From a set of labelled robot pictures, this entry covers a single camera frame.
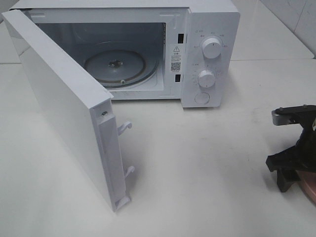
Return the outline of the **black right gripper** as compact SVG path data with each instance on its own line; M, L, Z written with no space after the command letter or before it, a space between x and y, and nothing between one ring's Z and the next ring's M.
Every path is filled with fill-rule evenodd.
M316 118L313 117L303 127L297 147L292 146L280 153L267 157L270 172L277 171L277 186L282 193L301 179L296 172L316 172Z

